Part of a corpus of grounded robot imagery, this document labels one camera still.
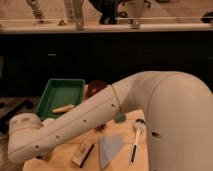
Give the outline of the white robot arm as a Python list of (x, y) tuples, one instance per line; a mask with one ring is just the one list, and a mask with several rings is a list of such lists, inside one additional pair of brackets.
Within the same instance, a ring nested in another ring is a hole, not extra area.
[(33, 113), (9, 122), (8, 158), (51, 152), (118, 114), (145, 115), (149, 171), (213, 171), (213, 92), (184, 72), (145, 71), (107, 86), (44, 126)]

